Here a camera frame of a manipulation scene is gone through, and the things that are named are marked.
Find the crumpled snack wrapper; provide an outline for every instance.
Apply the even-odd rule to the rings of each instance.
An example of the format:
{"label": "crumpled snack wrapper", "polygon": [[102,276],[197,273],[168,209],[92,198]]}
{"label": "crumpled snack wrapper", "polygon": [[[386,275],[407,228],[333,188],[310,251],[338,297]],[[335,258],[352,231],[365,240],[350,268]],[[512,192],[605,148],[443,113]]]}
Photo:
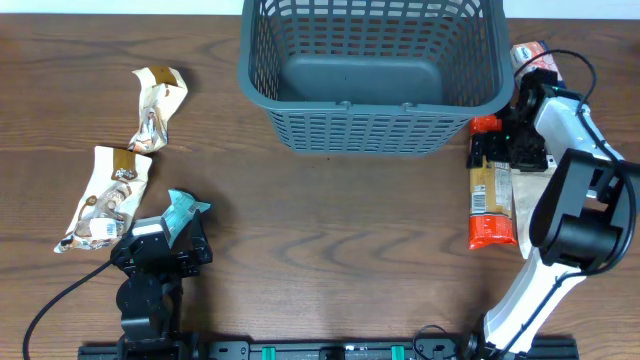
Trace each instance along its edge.
{"label": "crumpled snack wrapper", "polygon": [[516,222],[518,227],[518,246],[523,259],[529,258],[532,244],[529,237],[531,217],[538,201],[549,185],[551,177],[556,172],[555,162],[548,162],[549,168],[544,172],[522,172],[511,169],[513,179],[513,200],[516,208]]}
{"label": "crumpled snack wrapper", "polygon": [[128,149],[148,154],[169,142],[169,119],[187,96],[187,85],[180,73],[168,66],[150,66],[133,72],[140,79],[138,112],[140,125]]}
{"label": "crumpled snack wrapper", "polygon": [[151,159],[127,150],[95,148],[93,174],[57,253],[94,250],[127,232],[147,187]]}

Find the gray plastic basket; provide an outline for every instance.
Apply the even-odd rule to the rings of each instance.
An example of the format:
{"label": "gray plastic basket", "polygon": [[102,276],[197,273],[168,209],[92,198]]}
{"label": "gray plastic basket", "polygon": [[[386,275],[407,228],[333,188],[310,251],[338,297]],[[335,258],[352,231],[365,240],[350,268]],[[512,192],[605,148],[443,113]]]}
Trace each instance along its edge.
{"label": "gray plastic basket", "polygon": [[502,0],[245,0],[245,95],[298,152],[427,154],[513,92]]}

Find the red snack bag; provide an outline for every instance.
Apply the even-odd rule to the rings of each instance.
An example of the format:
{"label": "red snack bag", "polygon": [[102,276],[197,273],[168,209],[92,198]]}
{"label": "red snack bag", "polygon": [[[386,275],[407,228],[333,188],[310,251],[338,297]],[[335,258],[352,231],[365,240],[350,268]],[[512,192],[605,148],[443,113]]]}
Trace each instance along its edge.
{"label": "red snack bag", "polygon": [[495,116],[471,120],[472,146],[469,160],[471,177],[471,216],[469,218],[469,249],[479,249],[491,244],[517,245],[512,218],[511,167],[509,163],[489,161],[480,151],[485,132],[499,132],[502,121]]}

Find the candy wrapper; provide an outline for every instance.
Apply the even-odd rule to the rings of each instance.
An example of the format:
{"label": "candy wrapper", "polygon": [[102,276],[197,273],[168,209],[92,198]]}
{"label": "candy wrapper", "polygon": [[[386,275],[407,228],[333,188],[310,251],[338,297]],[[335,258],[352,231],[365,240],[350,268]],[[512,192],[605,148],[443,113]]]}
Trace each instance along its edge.
{"label": "candy wrapper", "polygon": [[497,151],[501,148],[497,143],[506,138],[502,121],[495,116],[473,118],[471,134],[467,160],[471,184],[469,249],[491,244],[515,245],[511,166],[507,154]]}
{"label": "candy wrapper", "polygon": [[196,201],[193,196],[180,190],[169,190],[169,197],[171,198],[171,205],[162,214],[171,239],[169,239],[169,247],[173,247],[173,243],[176,241],[182,229],[187,225],[196,210],[200,210],[201,213],[207,211],[211,205],[203,202]]}
{"label": "candy wrapper", "polygon": [[[529,61],[531,58],[548,50],[549,48],[544,41],[533,41],[515,45],[513,48],[511,48],[511,64],[513,65],[513,71],[517,71],[522,65],[524,65],[524,63]],[[553,59],[553,55],[543,56],[537,60],[534,60],[533,63],[527,65],[527,67],[524,68],[524,70],[522,70],[516,78],[516,83],[518,84],[518,86],[520,86],[523,76],[538,68],[557,72],[558,86],[561,88],[565,87],[562,76],[560,75],[560,71],[558,71],[556,61]]]}
{"label": "candy wrapper", "polygon": [[187,96],[187,85],[180,74],[168,66],[151,66],[133,73],[142,87],[138,106],[140,125],[128,149],[148,154],[169,142],[168,122]]}
{"label": "candy wrapper", "polygon": [[120,240],[140,204],[150,166],[146,156],[96,146],[91,179],[67,234],[54,251],[93,250]]}

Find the barcode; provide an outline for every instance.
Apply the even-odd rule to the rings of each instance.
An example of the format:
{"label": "barcode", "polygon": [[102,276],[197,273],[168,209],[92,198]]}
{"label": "barcode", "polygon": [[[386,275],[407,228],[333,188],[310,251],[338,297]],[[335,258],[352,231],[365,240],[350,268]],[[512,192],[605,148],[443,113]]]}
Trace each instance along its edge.
{"label": "barcode", "polygon": [[471,213],[484,214],[487,210],[487,194],[476,192],[471,195]]}
{"label": "barcode", "polygon": [[116,236],[116,235],[117,235],[116,224],[115,223],[107,224],[107,236]]}

